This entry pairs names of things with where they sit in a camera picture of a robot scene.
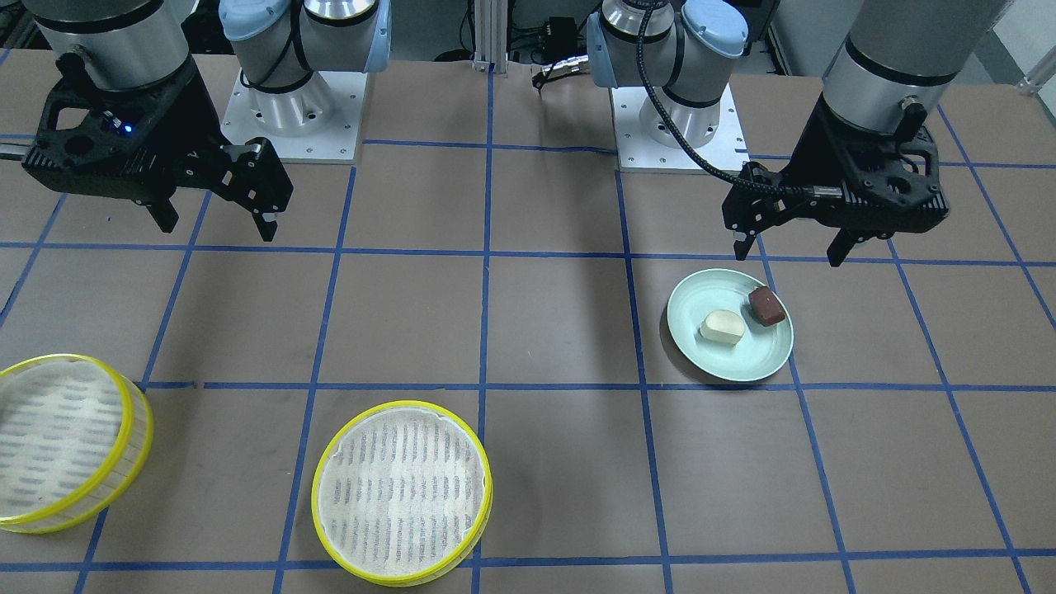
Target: metal post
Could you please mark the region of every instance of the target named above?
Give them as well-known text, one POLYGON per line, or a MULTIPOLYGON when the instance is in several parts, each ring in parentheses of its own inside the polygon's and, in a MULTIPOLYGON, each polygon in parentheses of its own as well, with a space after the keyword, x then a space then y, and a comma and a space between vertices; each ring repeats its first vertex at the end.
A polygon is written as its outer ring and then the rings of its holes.
POLYGON ((476 0, 473 17, 476 23, 476 53, 473 68, 487 72, 495 64, 495 74, 506 74, 506 31, 509 0, 476 0))
POLYGON ((1056 74, 1056 45, 1016 85, 1020 95, 1036 95, 1056 74))

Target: white chocolate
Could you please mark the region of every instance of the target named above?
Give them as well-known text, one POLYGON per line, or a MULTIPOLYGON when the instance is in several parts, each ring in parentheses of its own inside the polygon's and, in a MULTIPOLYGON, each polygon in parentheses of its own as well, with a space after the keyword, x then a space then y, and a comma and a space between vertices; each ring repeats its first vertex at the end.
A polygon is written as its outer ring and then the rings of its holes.
POLYGON ((736 345, 744 336, 744 320, 730 310, 715 310, 700 324, 700 335, 705 340, 736 345))

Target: yellow rim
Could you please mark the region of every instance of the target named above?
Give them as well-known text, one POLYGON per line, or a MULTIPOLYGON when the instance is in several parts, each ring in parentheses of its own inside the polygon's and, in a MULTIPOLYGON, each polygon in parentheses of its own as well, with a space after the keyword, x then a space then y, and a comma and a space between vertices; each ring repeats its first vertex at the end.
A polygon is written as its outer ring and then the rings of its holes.
POLYGON ((480 539, 480 536, 484 533, 484 526, 488 521, 488 517, 490 516, 491 498, 492 498, 491 465, 488 464, 488 456, 484 451, 484 445, 480 444, 480 440, 476 437, 476 433, 473 431, 473 429, 471 429, 470 426, 467 425, 466 422, 459 419, 456 414, 454 414, 453 412, 441 406, 437 406, 435 404, 421 401, 395 401, 378 405, 357 415, 355 419, 350 421, 344 427, 342 427, 341 430, 338 431, 336 435, 334 435, 334 439, 332 439, 329 443, 326 444, 326 449, 323 450, 322 458, 319 459, 319 465, 316 466, 316 474, 312 481, 312 520, 316 526, 316 534, 319 536, 319 541, 322 542, 323 549, 326 550, 326 553, 329 554, 329 556, 335 561, 337 561, 339 565, 344 568, 350 573, 357 575, 367 581, 373 581, 374 583, 377 583, 379 586, 393 586, 393 587, 416 586, 418 583, 423 583, 425 581, 429 581, 429 579, 444 575, 444 573, 447 573, 448 571, 454 569, 455 565, 460 563, 463 559, 465 559, 469 555, 469 553, 472 551, 473 546, 476 545, 476 542, 480 539), (347 561, 344 560, 343 557, 341 557, 341 554, 338 553, 338 551, 331 545, 329 540, 326 538, 326 533, 323 532, 322 523, 319 521, 318 501, 319 501, 319 482, 322 479, 323 467, 325 466, 326 461, 329 459, 329 452, 338 444, 341 438, 344 437, 344 434, 347 433, 354 426, 356 426, 363 420, 367 419, 369 416, 377 414, 378 412, 381 412, 386 409, 398 408, 398 407, 418 407, 418 408, 429 409, 435 413, 440 414, 441 416, 447 416, 448 419, 451 419, 459 427, 461 427, 464 431, 466 431, 466 433, 470 437, 470 441, 473 443, 473 446, 476 448, 476 453, 477 456, 480 457, 480 463, 484 466, 484 499, 480 501, 480 509, 479 512, 477 512, 476 518, 473 520, 473 525, 467 533, 467 538, 464 539, 461 544, 456 546, 454 551, 452 551, 450 554, 448 554, 448 556, 440 559, 433 565, 420 572, 399 577, 391 577, 391 576, 375 575, 372 573, 364 572, 356 568, 355 565, 348 563, 347 561))
MULTIPOLYGON (((37 367, 39 365, 43 365, 45 363, 50 363, 50 361, 53 361, 53 360, 71 360, 71 359, 88 361, 88 363, 91 363, 91 364, 94 364, 94 365, 98 366, 99 369, 101 369, 103 372, 106 372, 106 374, 109 375, 110 378, 117 386, 118 392, 120 393, 120 396, 121 396, 121 428, 117 431, 117 439, 114 440, 114 445, 110 449, 110 453, 107 454, 106 460, 102 461, 102 465, 99 466, 99 468, 88 480, 86 480, 79 487, 77 487, 72 493, 70 493, 70 495, 63 497, 62 499, 56 501, 55 503, 52 503, 52 504, 46 505, 44 507, 41 507, 40 509, 37 509, 36 512, 30 512, 29 514, 22 514, 21 516, 12 516, 12 517, 8 517, 8 518, 0 518, 0 526, 8 526, 8 525, 15 526, 15 525, 18 525, 18 524, 29 524, 29 523, 32 523, 32 522, 38 522, 38 521, 43 520, 45 518, 50 518, 50 517, 54 516, 55 514, 58 514, 60 512, 65 511, 71 505, 73 505, 73 504, 77 503, 78 501, 80 501, 81 499, 83 499, 83 497, 86 495, 88 495, 89 493, 92 493, 93 490, 95 490, 95 488, 98 487, 100 483, 102 483, 102 481, 110 475, 111 470, 114 469, 114 466, 117 465, 117 462, 120 460, 121 454, 125 451, 125 448, 128 447, 129 440, 130 440, 131 434, 132 434, 132 425, 135 422, 135 413, 134 413, 134 410, 133 410, 133 403, 132 403, 132 393, 129 391, 129 387, 128 387, 128 384, 126 384, 125 377, 121 374, 119 374, 116 371, 114 371, 109 365, 102 363, 101 360, 99 360, 97 358, 94 358, 94 357, 89 357, 89 356, 86 356, 86 355, 76 355, 76 354, 68 354, 68 353, 55 354, 55 355, 44 355, 44 356, 40 356, 40 357, 34 357, 34 358, 29 359, 29 360, 24 360, 24 361, 22 361, 22 363, 20 363, 18 365, 14 365, 14 366, 8 367, 7 369, 5 369, 3 371, 0 371, 0 379, 3 379, 4 377, 6 377, 11 373, 25 371, 25 370, 31 369, 33 367, 37 367)), ((153 434, 153 424, 150 421, 150 408, 147 409, 147 412, 148 412, 147 443, 149 445, 150 439, 152 438, 152 434, 153 434)), ((136 466, 142 466, 143 465, 143 461, 144 461, 145 458, 146 458, 145 456, 142 456, 140 460, 137 461, 136 466)), ((122 490, 125 488, 125 486, 127 486, 127 485, 122 485, 121 487, 119 487, 117 489, 117 491, 122 490)), ((103 501, 103 503, 109 503, 112 500, 113 500, 113 496, 108 497, 107 500, 103 501)), ((99 509, 102 509, 102 507, 105 507, 105 506, 106 505, 100 505, 99 509)), ((69 525, 75 524, 75 523, 81 521, 83 519, 83 517, 87 517, 87 516, 88 515, 80 516, 80 517, 76 518, 75 520, 72 520, 70 522, 65 522, 65 523, 62 524, 61 527, 67 527, 69 525)), ((58 528, 51 528, 50 527, 48 530, 49 531, 53 531, 53 530, 58 530, 58 528)))

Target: round plate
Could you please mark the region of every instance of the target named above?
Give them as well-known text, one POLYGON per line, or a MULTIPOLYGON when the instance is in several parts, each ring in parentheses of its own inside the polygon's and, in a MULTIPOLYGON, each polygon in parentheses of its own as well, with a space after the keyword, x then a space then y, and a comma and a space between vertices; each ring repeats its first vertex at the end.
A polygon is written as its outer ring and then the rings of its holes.
POLYGON ((762 285, 744 273, 725 268, 700 271, 682 279, 667 300, 667 328, 682 354, 708 373, 732 382, 755 382, 776 373, 792 354, 792 318, 786 308, 784 321, 769 328, 756 321, 748 295, 762 285), (715 310, 730 310, 744 319, 744 336, 736 345, 700 336, 701 322, 715 310))

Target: white wall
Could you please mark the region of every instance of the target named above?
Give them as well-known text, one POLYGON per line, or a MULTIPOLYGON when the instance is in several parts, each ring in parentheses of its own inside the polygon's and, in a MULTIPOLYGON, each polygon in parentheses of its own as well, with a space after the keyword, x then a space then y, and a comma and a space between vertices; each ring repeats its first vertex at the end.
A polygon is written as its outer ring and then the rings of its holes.
MULTIPOLYGON (((994 27, 1020 70, 1030 71, 1056 45, 1056 2, 1016 0, 994 27)), ((1039 93, 1049 111, 1056 113, 1056 78, 1039 93)))

